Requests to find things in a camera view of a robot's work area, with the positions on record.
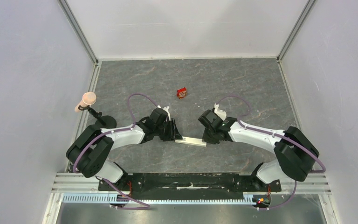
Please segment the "white remote control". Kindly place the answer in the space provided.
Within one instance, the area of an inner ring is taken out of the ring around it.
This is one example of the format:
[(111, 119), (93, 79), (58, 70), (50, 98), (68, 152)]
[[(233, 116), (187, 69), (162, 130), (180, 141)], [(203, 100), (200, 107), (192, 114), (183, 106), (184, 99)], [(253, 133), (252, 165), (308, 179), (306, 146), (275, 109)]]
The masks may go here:
[(199, 147), (207, 146), (207, 143), (204, 142), (202, 139), (185, 137), (185, 136), (183, 136), (181, 140), (175, 140), (175, 142), (179, 144), (186, 144), (186, 145), (199, 146)]

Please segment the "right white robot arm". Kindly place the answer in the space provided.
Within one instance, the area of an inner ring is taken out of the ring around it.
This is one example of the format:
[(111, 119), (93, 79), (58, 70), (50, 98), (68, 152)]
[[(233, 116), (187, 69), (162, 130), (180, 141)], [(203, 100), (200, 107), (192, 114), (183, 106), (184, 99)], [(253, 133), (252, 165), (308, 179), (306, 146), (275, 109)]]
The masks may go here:
[(253, 171), (250, 183), (255, 190), (263, 190), (281, 178), (303, 182), (314, 172), (314, 164), (321, 163), (318, 150), (294, 126), (287, 130), (262, 128), (224, 116), (216, 109), (206, 110), (198, 121), (205, 128), (202, 139), (206, 143), (245, 143), (275, 154), (276, 159), (259, 164)]

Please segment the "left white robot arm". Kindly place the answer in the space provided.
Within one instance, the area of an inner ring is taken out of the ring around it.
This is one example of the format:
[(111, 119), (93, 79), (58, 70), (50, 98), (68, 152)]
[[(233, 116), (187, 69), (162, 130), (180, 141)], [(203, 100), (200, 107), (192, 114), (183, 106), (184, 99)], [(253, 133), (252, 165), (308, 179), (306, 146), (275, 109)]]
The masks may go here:
[(69, 147), (66, 157), (73, 164), (74, 173), (86, 178), (107, 179), (115, 190), (120, 191), (126, 188), (128, 179), (119, 165), (107, 161), (111, 150), (143, 144), (155, 137), (161, 141), (183, 139), (167, 107), (156, 107), (150, 116), (125, 127), (106, 128), (101, 123), (90, 125)]

